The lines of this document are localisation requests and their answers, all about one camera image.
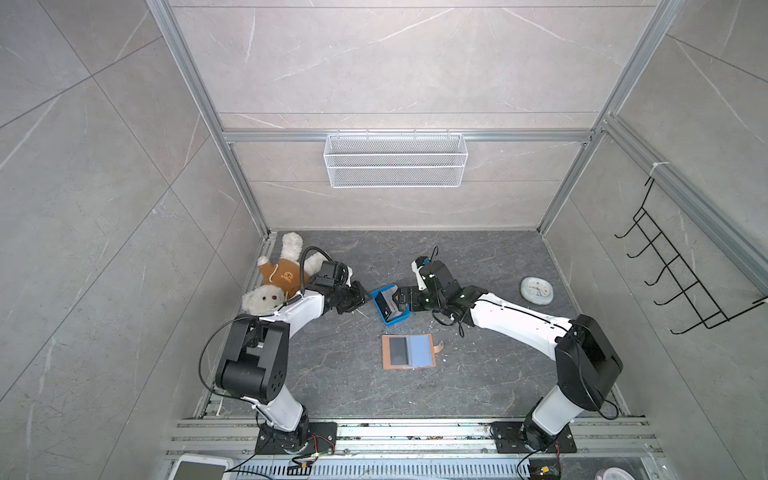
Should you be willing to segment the tan leather card holder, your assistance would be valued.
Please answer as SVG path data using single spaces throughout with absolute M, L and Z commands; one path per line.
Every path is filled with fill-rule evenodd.
M 387 355 L 387 336 L 404 336 L 408 340 L 409 366 L 392 368 L 386 363 Z M 431 334 L 420 335 L 383 335 L 382 336 L 382 356 L 384 370 L 414 370 L 423 368 L 434 368 L 437 364 L 436 356 L 444 348 L 443 342 L 435 343 Z

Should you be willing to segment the dark credit card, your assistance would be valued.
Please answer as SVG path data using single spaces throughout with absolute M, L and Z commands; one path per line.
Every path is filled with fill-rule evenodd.
M 404 336 L 387 336 L 386 363 L 392 368 L 408 367 L 408 340 Z

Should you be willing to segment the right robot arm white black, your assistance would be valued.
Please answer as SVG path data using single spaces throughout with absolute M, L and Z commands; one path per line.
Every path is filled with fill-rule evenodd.
M 495 331 L 528 345 L 555 362 L 556 385 L 526 415 L 520 438 L 530 451 L 555 443 L 584 411 L 599 413 L 623 370 L 623 362 L 598 322 L 540 313 L 508 302 L 474 285 L 461 286 L 440 260 L 427 256 L 411 264 L 417 279 L 397 303 L 429 311 L 438 323 Z

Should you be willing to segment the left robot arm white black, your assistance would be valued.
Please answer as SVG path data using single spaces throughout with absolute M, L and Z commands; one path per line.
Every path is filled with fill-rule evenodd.
M 364 305 L 370 295 L 353 280 L 353 270 L 316 246 L 301 246 L 291 233 L 279 261 L 262 256 L 257 266 L 263 284 L 242 298 L 242 312 L 220 326 L 228 335 L 215 368 L 214 383 L 206 381 L 202 363 L 197 374 L 213 393 L 250 404 L 266 426 L 303 443 L 308 435 L 306 408 L 285 386 L 289 340 L 309 322 L 334 309 L 347 313 Z

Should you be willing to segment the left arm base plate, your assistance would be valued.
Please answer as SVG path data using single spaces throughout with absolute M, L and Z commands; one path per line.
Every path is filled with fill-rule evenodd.
M 296 432 L 285 432 L 260 425 L 254 452 L 257 455 L 290 454 L 307 456 L 313 453 L 332 453 L 338 424 L 335 422 L 300 423 Z

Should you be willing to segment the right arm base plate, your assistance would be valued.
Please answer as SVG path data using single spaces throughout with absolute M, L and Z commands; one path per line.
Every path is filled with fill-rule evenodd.
M 556 437 L 540 431 L 535 424 L 524 421 L 494 421 L 490 434 L 499 454 L 576 453 L 577 447 L 570 426 L 566 425 Z

